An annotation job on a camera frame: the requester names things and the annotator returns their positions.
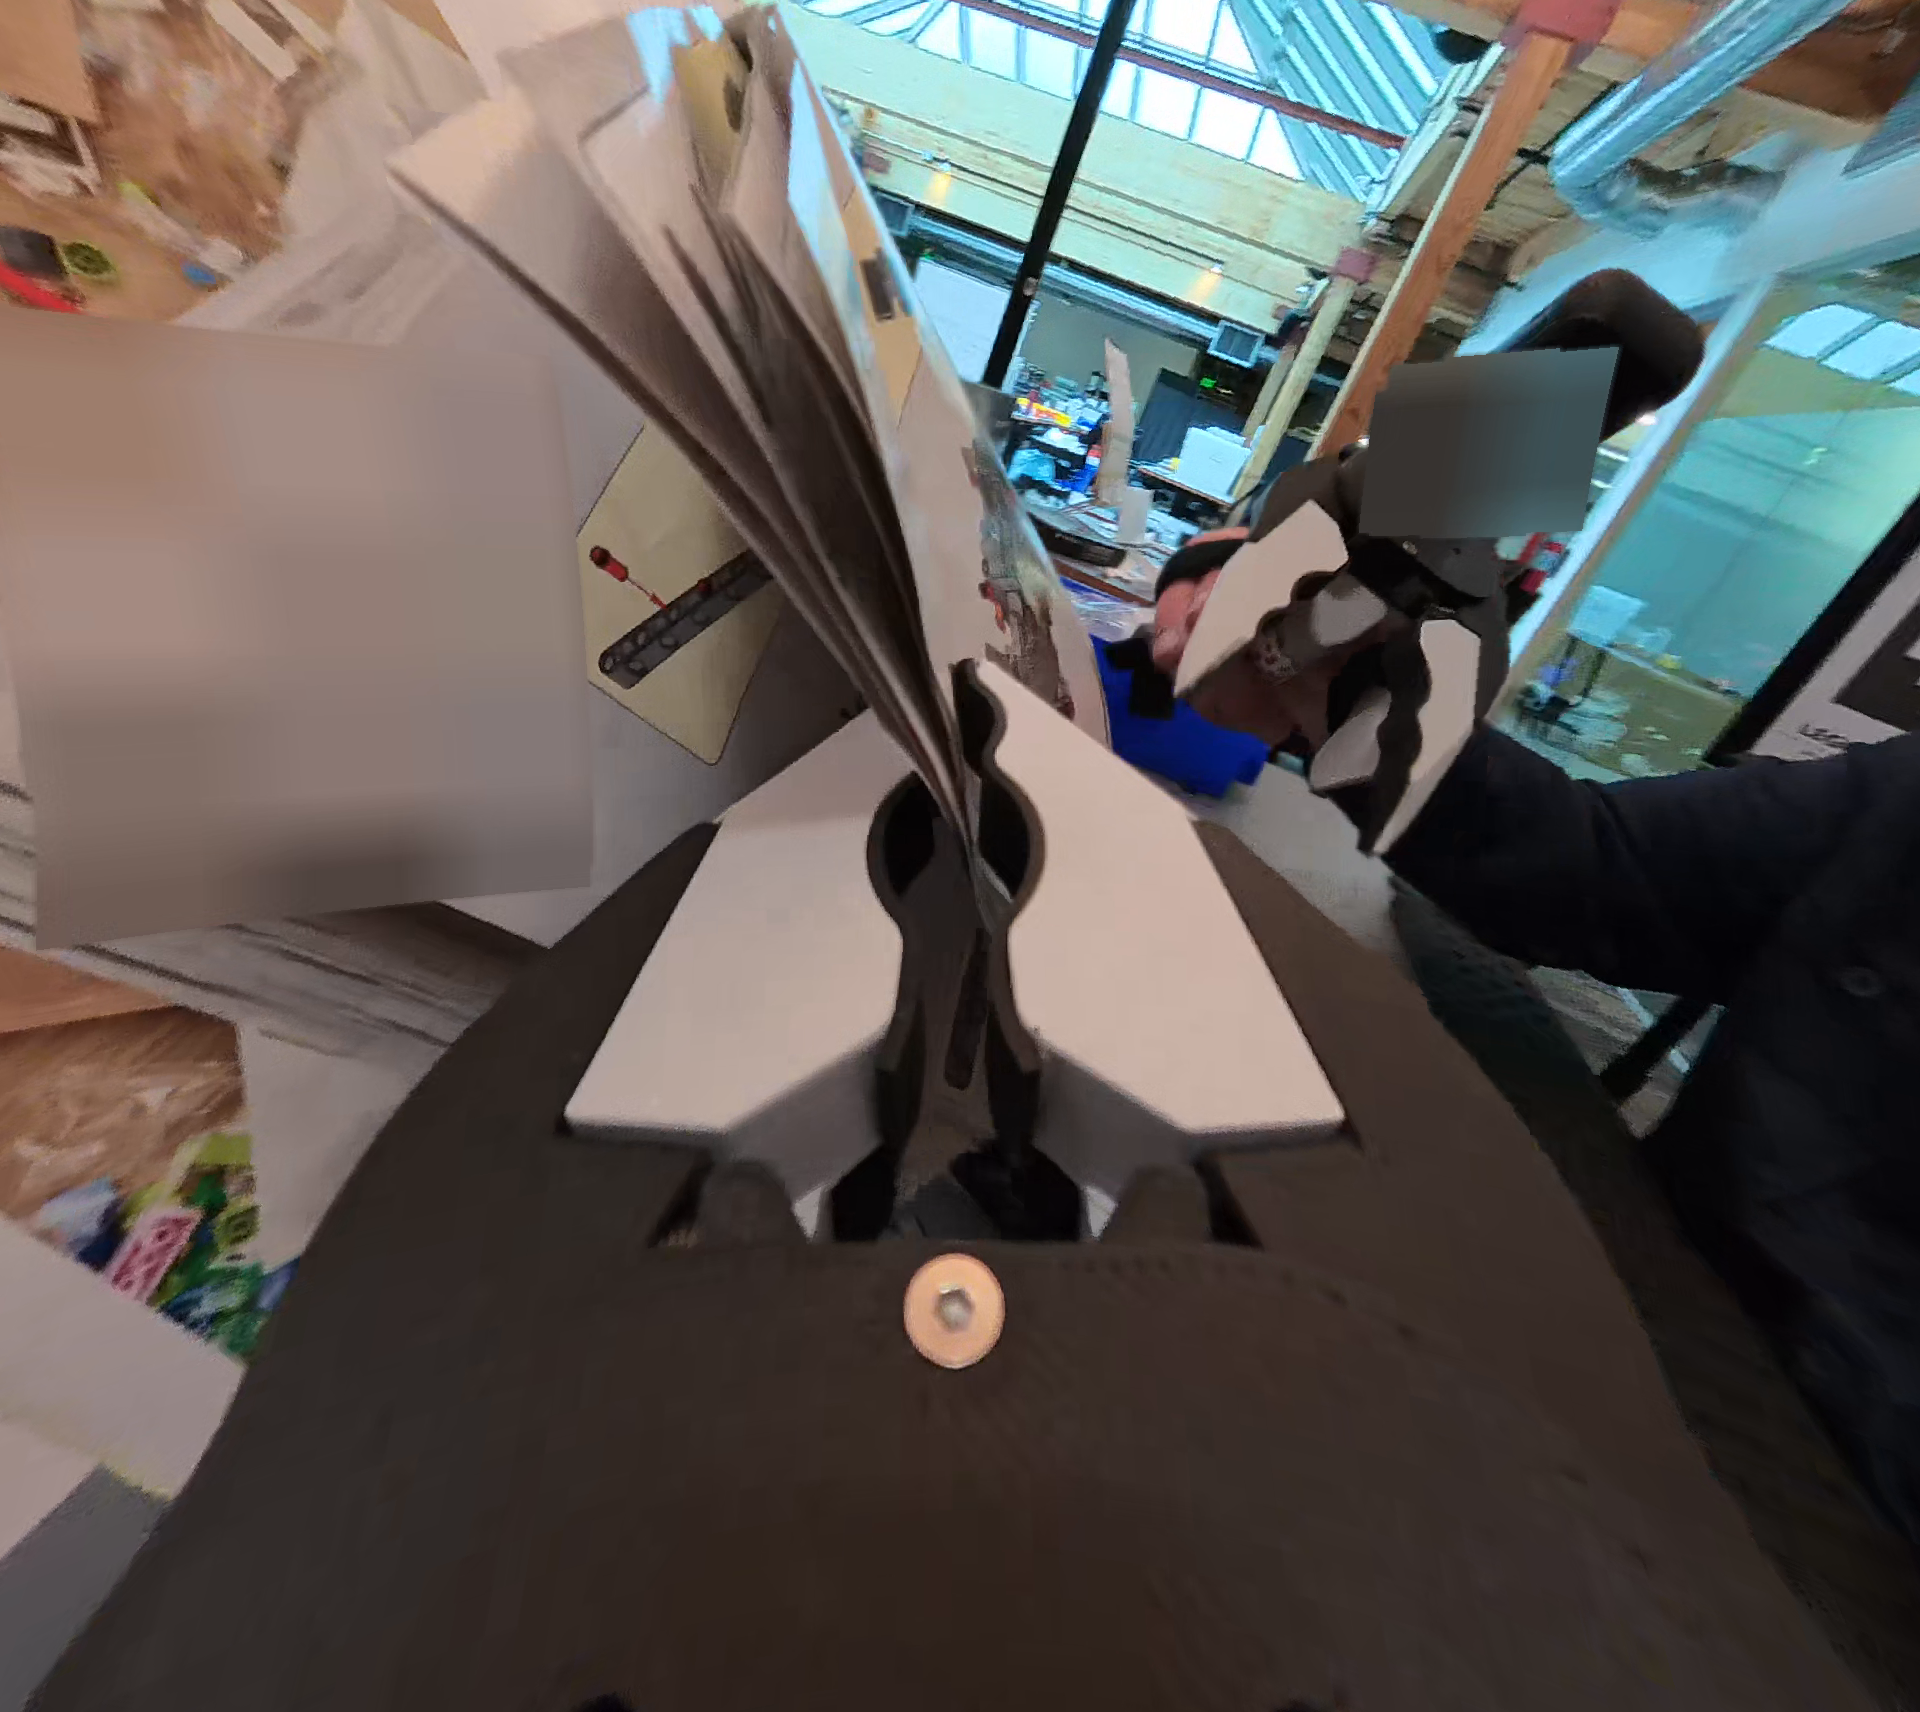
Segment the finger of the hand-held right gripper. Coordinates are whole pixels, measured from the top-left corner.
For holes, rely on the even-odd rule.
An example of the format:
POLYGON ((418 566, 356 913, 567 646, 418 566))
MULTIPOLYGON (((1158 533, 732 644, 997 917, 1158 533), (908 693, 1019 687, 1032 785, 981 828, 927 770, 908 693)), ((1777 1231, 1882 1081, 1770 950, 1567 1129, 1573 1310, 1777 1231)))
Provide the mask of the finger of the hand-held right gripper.
POLYGON ((1431 618, 1369 646, 1337 674, 1308 788, 1347 819, 1360 853, 1390 853, 1474 739, 1483 661, 1478 631, 1431 618))
POLYGON ((1207 610, 1197 622, 1180 671, 1176 697, 1258 644, 1267 620, 1295 602, 1301 581, 1336 577, 1347 563, 1342 525, 1316 501, 1301 501, 1264 534, 1248 534, 1223 564, 1207 610))

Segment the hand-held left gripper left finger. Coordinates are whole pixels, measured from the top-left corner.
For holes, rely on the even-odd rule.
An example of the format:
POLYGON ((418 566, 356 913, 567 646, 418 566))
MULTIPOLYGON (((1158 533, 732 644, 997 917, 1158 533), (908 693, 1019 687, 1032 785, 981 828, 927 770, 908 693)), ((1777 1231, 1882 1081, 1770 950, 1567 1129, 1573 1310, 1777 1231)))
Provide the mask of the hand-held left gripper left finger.
POLYGON ((957 838, 857 716, 717 821, 563 1124, 765 1168, 819 1233, 881 1238, 973 950, 957 838))

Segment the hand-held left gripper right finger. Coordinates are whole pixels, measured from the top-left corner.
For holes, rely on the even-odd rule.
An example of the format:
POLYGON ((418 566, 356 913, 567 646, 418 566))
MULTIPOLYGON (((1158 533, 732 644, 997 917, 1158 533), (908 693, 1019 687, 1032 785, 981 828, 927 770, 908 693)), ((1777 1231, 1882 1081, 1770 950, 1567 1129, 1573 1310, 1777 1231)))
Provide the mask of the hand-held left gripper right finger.
POLYGON ((963 1014, 987 1134, 957 1178, 1013 1238, 1073 1241, 1143 1172, 1321 1144, 1346 1110, 1191 815, 1009 673, 954 669, 963 1014))

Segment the thick lego instruction booklet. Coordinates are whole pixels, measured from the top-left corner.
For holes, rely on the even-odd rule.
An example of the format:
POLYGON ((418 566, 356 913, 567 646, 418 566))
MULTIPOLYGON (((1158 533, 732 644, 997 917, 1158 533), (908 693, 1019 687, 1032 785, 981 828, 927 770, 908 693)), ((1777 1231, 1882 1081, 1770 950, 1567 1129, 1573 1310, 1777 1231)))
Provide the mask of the thick lego instruction booklet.
POLYGON ((948 674, 1110 744, 1092 642, 779 21, 504 57, 388 163, 398 336, 4 313, 4 655, 47 950, 588 885, 592 644, 541 336, 945 808, 948 674))

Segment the person's right forearm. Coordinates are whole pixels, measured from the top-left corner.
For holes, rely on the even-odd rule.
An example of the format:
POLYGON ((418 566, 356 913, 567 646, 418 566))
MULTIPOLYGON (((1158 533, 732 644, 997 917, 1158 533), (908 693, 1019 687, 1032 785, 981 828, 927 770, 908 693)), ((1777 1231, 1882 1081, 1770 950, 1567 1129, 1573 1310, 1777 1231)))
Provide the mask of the person's right forearm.
POLYGON ((1915 1004, 1918 741, 1578 780, 1480 728, 1387 869, 1526 966, 1719 1006, 1915 1004))

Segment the person's right hand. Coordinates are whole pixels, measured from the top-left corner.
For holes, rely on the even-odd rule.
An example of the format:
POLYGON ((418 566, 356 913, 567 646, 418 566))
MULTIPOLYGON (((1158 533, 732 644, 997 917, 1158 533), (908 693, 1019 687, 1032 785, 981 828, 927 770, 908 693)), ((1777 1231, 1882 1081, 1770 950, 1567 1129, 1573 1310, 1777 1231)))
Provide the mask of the person's right hand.
MULTIPOLYGON (((1147 657, 1170 685, 1188 657, 1189 640, 1207 610, 1217 581, 1245 543, 1244 527, 1201 533, 1168 554, 1156 582, 1147 657)), ((1239 652, 1191 687, 1182 698, 1212 727, 1283 747, 1305 735, 1308 700, 1297 681, 1279 681, 1239 652)))

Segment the blue plastic bin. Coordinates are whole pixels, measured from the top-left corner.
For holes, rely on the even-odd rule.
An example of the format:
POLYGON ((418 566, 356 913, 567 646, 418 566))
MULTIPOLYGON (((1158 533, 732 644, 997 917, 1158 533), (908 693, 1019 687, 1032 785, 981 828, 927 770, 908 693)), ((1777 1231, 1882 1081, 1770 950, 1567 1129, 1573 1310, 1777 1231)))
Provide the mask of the blue plastic bin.
POLYGON ((1107 739, 1116 759, 1188 795, 1221 799, 1251 788, 1270 764, 1270 747, 1197 715, 1151 661, 1147 632, 1092 640, 1107 739))

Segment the cluttered background workbench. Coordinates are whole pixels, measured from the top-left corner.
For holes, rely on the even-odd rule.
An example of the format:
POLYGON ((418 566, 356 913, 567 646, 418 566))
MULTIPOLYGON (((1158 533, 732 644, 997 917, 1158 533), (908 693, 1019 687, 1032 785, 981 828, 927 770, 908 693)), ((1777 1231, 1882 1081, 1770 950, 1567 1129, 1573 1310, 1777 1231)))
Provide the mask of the cluttered background workbench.
POLYGON ((1021 370, 997 430, 1013 496, 1059 577, 1129 606, 1178 548, 1244 525, 1309 442, 1283 419, 1275 432, 1251 421, 1283 389, 1275 359, 1145 367, 1107 344, 1106 367, 1080 383, 1021 370))

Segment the black perforated mat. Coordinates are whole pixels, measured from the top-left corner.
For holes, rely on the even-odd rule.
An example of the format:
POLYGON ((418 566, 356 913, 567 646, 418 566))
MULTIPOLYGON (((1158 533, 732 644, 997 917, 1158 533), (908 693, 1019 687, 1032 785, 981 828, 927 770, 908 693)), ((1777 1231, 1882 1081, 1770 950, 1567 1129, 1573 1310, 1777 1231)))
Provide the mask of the black perforated mat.
POLYGON ((1615 1104, 1513 962, 1404 885, 1390 917, 1431 1017, 1544 1151, 1762 1554, 1878 1708, 1918 1706, 1913 1550, 1870 1506, 1764 1337, 1687 1245, 1615 1104))

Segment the black stand pole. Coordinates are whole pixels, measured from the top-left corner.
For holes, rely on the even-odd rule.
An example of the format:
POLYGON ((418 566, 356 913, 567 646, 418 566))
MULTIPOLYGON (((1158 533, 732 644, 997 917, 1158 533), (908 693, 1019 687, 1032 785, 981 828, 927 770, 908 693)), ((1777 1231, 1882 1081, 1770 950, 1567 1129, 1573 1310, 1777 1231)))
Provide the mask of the black stand pole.
POLYGON ((1001 310, 996 336, 981 364, 979 383, 991 390, 1003 387, 1018 353, 1021 333, 1044 282, 1044 271, 1077 182, 1092 141, 1095 116, 1101 111, 1110 76, 1134 16, 1138 0, 1107 0, 1095 41, 1087 55, 1084 76, 1070 104, 1061 142, 1038 202, 1033 223, 1024 242, 1019 265, 1001 310))

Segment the person's dark clothing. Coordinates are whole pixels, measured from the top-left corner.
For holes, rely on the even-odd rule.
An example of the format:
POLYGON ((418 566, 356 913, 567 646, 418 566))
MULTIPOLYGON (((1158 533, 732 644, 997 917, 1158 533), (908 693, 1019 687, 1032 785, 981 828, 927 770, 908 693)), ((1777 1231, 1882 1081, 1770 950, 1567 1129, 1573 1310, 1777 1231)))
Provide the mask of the person's dark clothing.
POLYGON ((1698 995, 1655 1154, 1885 1520, 1918 1503, 1915 735, 1726 774, 1698 995))

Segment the large printed task sheet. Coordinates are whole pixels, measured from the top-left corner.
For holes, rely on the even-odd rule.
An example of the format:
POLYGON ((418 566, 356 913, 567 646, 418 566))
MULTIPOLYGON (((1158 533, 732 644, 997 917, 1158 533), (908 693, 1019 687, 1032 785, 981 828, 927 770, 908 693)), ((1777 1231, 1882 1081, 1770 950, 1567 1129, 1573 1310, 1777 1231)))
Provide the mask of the large printed task sheet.
MULTIPOLYGON (((80 141, 61 191, 4 165, 4 226, 101 249, 80 325, 278 334, 368 357, 385 380, 508 380, 533 405, 505 457, 536 540, 572 529, 628 461, 665 465, 687 539, 708 496, 609 380, 505 281, 444 240, 388 160, 499 86, 497 55, 638 0, 4 0, 4 120, 33 102, 80 141)), ((401 1097, 531 959, 671 837, 722 812, 851 715, 851 689, 775 591, 736 615, 759 646, 717 760, 589 687, 559 706, 510 808, 569 799, 580 888, 422 907, 273 910, 165 887, 132 929, 47 925, 49 764, 20 747, 4 674, 4 1554, 77 1520, 124 1564, 186 1480, 240 1364, 68 1253, 68 1208, 132 1205, 237 1127, 257 1210, 242 1271, 286 1283, 401 1097), (179 929, 153 926, 186 913, 179 929)))

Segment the wooden ceiling post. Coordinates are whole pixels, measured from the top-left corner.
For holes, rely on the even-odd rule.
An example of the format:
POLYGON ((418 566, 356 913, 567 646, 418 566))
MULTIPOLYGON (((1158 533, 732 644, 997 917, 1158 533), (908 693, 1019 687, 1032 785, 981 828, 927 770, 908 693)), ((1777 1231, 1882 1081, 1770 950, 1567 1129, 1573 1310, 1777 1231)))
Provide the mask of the wooden ceiling post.
POLYGON ((1494 92, 1462 142, 1358 357, 1321 423, 1312 458, 1336 457, 1367 432, 1379 393, 1427 327, 1427 314, 1476 236, 1494 188, 1579 47, 1603 36, 1603 0, 1521 0, 1502 30, 1494 92))

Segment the silver ventilation duct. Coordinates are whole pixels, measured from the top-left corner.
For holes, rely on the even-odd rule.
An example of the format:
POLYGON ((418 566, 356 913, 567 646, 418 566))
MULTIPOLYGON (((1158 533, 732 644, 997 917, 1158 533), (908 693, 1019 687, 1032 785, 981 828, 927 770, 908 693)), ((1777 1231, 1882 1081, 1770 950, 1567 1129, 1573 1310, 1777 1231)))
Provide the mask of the silver ventilation duct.
POLYGON ((1729 160, 1668 171, 1643 152, 1858 0, 1717 0, 1633 81, 1581 114, 1551 149, 1547 176, 1579 220, 1636 238, 1670 225, 1731 235, 1777 197, 1784 174, 1729 160))

